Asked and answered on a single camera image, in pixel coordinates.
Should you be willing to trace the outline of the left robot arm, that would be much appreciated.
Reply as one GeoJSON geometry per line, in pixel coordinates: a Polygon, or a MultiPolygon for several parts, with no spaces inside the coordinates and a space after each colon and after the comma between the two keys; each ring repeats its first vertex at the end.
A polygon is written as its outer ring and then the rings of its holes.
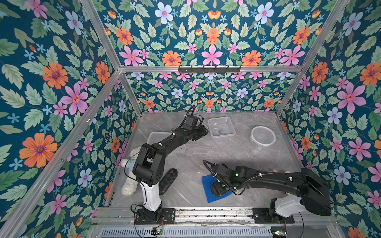
{"type": "Polygon", "coordinates": [[[194,112],[195,106],[191,106],[169,136],[160,142],[142,145],[138,153],[133,174],[142,188],[143,208],[149,212],[157,212],[162,206],[159,182],[163,177],[166,156],[187,142],[197,141],[208,134],[203,117],[194,112]]]}

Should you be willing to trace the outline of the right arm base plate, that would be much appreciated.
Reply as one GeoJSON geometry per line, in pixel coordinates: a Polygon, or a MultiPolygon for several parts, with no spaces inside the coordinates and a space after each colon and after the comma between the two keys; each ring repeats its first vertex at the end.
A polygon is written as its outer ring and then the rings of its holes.
{"type": "Polygon", "coordinates": [[[257,224],[294,224],[295,220],[293,216],[287,218],[276,214],[270,208],[253,208],[253,216],[257,224]]]}

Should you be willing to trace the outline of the rectangular clear lunch box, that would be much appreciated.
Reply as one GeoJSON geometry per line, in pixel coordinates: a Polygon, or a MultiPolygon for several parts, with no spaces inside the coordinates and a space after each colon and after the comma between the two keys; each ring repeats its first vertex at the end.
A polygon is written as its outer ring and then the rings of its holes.
{"type": "Polygon", "coordinates": [[[153,145],[153,144],[161,144],[161,141],[166,139],[167,137],[171,136],[171,132],[162,132],[162,131],[154,131],[152,132],[147,140],[147,144],[153,145]]]}

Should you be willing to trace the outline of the square clear lunch box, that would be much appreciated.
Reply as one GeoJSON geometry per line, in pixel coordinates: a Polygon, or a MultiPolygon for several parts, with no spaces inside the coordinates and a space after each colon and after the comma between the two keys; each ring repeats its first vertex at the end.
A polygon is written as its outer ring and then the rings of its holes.
{"type": "Polygon", "coordinates": [[[236,135],[236,131],[229,117],[209,119],[208,129],[213,140],[231,139],[236,135]]]}

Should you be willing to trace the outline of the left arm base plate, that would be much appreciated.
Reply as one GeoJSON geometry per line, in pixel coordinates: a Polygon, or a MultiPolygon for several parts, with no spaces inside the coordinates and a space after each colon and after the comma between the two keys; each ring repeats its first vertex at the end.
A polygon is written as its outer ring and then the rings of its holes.
{"type": "Polygon", "coordinates": [[[160,208],[156,212],[152,212],[146,208],[140,208],[135,215],[135,224],[137,225],[173,225],[175,224],[176,209],[160,208]]]}

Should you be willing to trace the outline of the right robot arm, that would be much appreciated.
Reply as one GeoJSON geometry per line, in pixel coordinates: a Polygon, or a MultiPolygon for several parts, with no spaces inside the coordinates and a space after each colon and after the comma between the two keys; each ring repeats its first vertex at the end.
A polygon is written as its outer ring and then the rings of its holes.
{"type": "Polygon", "coordinates": [[[204,160],[216,182],[210,185],[211,193],[220,198],[231,192],[242,195],[246,189],[265,188],[288,193],[297,198],[297,204],[319,216],[330,216],[330,195],[327,183],[309,169],[300,172],[278,173],[260,171],[245,166],[228,168],[225,164],[216,164],[204,160]]]}

